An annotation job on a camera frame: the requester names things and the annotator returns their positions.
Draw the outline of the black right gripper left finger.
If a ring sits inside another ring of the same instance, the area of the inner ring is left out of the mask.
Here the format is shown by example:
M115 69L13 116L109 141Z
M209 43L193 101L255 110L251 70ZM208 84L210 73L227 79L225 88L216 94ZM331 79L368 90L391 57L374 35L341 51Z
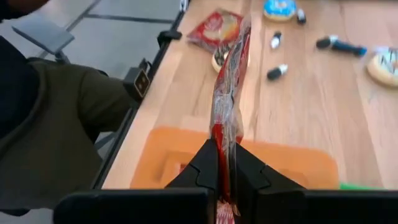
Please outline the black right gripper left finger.
M54 224L216 224L218 151L206 140L163 189L91 190L55 207Z

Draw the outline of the blue marker with black cap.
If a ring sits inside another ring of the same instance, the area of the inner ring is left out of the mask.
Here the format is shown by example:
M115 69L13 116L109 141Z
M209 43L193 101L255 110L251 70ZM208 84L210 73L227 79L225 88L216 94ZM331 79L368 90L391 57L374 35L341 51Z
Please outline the blue marker with black cap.
M329 35L316 41L316 48L331 49L337 52L352 54L357 57L363 57L368 49L359 45L353 45L348 42L340 41L338 36Z

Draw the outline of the red popcorn bag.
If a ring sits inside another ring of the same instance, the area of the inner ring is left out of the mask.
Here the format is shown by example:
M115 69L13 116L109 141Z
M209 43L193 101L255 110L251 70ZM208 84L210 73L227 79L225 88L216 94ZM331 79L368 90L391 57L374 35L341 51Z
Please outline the red popcorn bag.
M243 16L224 9L213 11L188 35L188 41L214 53L223 44L234 42Z
M252 18L246 15L239 33L217 76L211 108L210 134L218 153L220 201L231 208L234 224L241 216L238 208L237 145L244 136L239 102L249 64Z

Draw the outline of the person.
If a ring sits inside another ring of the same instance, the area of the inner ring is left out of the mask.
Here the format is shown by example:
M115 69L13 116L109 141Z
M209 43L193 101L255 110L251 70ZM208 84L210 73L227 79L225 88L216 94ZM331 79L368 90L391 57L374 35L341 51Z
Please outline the person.
M0 36L0 212L52 209L91 189L102 164L93 134L117 131L132 102L122 80L29 60Z

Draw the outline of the blue iced toy donut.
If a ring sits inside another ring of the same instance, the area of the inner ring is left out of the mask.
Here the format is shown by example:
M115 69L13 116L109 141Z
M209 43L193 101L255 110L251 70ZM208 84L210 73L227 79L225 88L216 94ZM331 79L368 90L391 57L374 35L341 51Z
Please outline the blue iced toy donut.
M264 15L272 21L288 21L297 11L295 0L265 0Z

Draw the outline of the orange plastic tray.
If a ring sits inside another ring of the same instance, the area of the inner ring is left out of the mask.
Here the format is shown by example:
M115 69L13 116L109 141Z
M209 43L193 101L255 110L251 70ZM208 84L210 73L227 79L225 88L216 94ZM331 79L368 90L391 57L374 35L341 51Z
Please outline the orange plastic tray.
M147 138L131 180L132 189L161 189L190 162L207 133L156 128ZM308 189L339 189L335 160L327 153L302 147L244 140L242 146L262 162Z

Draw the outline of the green plastic basket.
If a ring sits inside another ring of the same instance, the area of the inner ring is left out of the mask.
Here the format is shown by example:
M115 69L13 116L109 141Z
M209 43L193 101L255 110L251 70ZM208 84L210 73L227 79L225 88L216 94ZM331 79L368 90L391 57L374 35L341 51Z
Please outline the green plastic basket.
M340 182L340 190L383 190L383 188L368 187L368 186Z

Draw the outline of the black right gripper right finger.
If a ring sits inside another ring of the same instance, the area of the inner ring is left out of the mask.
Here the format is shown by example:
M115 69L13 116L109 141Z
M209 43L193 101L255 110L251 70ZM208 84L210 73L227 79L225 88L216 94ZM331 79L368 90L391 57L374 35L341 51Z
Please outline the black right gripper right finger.
M236 146L235 224L398 224L398 190L309 190Z

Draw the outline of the black aluminium table frame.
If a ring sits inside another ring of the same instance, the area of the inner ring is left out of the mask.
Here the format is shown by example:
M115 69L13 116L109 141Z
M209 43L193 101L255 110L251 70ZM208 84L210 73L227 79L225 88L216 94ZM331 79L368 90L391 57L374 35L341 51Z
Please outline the black aluminium table frame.
M180 6L181 9L179 10L177 17L172 23L172 26L169 30L177 30L178 25L180 24L185 11L188 9L188 6L190 4L190 0L180 0ZM157 52L155 59L153 60L152 67L148 70L147 74L152 81L155 77L155 74L157 70L159 69L160 63L169 47L170 43L166 43L165 45L162 46L162 48L159 49ZM114 136L114 141L111 144L107 154L105 155L104 161L101 165L101 169L99 170L99 173L97 175L96 180L93 182L92 189L101 189L107 176L109 173L109 170L121 148L121 145L123 144L123 141L129 131L129 128L134 121L134 118L138 112L138 109L140 107L142 102L137 102L130 110L127 112L123 123L121 127L118 129Z

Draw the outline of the black table clamp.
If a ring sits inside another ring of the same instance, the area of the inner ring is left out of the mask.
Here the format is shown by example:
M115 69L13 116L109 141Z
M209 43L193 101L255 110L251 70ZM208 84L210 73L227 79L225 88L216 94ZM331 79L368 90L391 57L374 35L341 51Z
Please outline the black table clamp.
M160 48L166 43L170 43L172 40L180 40L182 33L177 30L164 30L157 36L157 42Z

